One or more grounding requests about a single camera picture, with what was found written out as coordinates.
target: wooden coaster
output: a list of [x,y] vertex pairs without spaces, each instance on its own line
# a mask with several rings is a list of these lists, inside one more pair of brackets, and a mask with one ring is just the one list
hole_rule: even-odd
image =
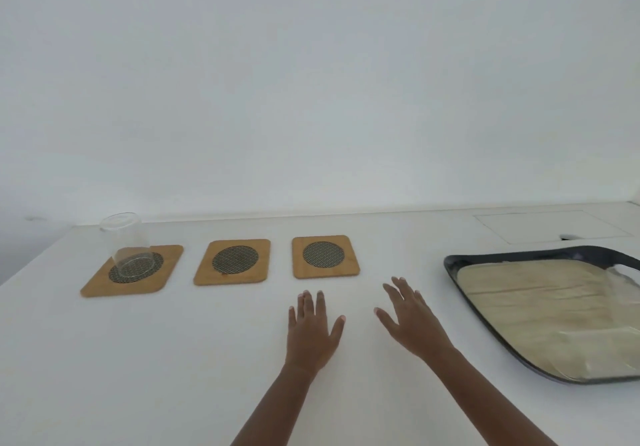
[[267,279],[271,241],[267,239],[214,240],[204,253],[193,283],[259,283]]
[[360,274],[356,253],[346,235],[296,237],[291,244],[293,275],[298,279]]
[[123,294],[147,294],[160,291],[169,281],[169,276],[173,272],[175,264],[180,259],[182,246],[151,246],[154,253],[156,266],[152,268],[152,274],[139,281],[114,282],[112,278],[118,280],[119,273],[112,258],[93,275],[80,294],[84,297],[98,296],[120,296]]

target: baking tray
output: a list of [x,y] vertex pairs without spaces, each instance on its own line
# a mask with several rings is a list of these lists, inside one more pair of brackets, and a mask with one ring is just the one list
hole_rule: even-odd
[[526,367],[539,373],[540,375],[547,377],[551,380],[588,385],[588,384],[602,384],[602,383],[615,383],[615,382],[628,382],[640,379],[640,375],[624,376],[624,377],[598,377],[589,378],[584,380],[569,379],[553,375],[545,370],[542,370],[538,366],[528,361],[524,356],[516,351],[516,349],[503,338],[500,333],[493,328],[491,323],[484,317],[484,315],[476,308],[471,302],[465,291],[460,287],[458,283],[458,272],[463,267],[473,264],[490,264],[501,262],[522,262],[533,260],[547,260],[547,259],[570,259],[586,262],[588,264],[595,265],[601,269],[607,269],[616,264],[626,265],[640,271],[640,260],[628,256],[619,251],[608,249],[599,246],[575,246],[561,249],[546,249],[541,251],[521,251],[521,252],[508,252],[499,254],[481,254],[481,255],[450,255],[444,259],[444,267],[449,273],[452,281],[465,298],[465,301],[474,311],[477,317],[484,323],[495,336],[498,341],[519,361],[521,361]]

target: left hand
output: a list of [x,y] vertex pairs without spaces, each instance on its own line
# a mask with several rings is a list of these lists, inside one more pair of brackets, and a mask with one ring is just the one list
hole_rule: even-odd
[[287,357],[285,367],[296,367],[305,371],[313,379],[338,348],[344,322],[340,316],[329,334],[326,320],[324,293],[318,291],[314,310],[314,299],[305,291],[298,295],[298,317],[293,306],[289,308],[289,334],[287,336]]

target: right hand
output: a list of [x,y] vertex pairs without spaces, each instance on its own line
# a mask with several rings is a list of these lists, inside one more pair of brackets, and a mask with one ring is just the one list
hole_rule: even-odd
[[454,351],[440,321],[425,303],[420,291],[413,290],[404,278],[391,278],[397,289],[383,284],[396,310],[398,323],[384,310],[374,308],[374,313],[389,334],[409,352],[429,364],[443,352]]

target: white table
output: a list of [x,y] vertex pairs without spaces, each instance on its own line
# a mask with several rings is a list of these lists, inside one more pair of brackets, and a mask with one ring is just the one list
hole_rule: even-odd
[[[544,211],[556,208],[519,209]],[[640,256],[640,208],[563,206],[629,235],[581,240]],[[481,325],[443,265],[451,253],[577,244],[510,245],[475,214],[505,209],[148,224],[153,244],[184,254],[156,294],[84,299],[108,256],[95,227],[77,227],[0,286],[0,443],[225,445],[276,377],[287,307],[305,288],[325,292],[330,319],[347,317],[340,347],[316,378],[290,444],[481,445],[446,389],[397,345],[373,314],[391,310],[392,274],[420,288],[452,341],[560,445],[636,445],[640,383],[563,385],[524,368]],[[344,233],[362,272],[298,281],[291,240]],[[267,281],[196,287],[217,239],[267,238]]]

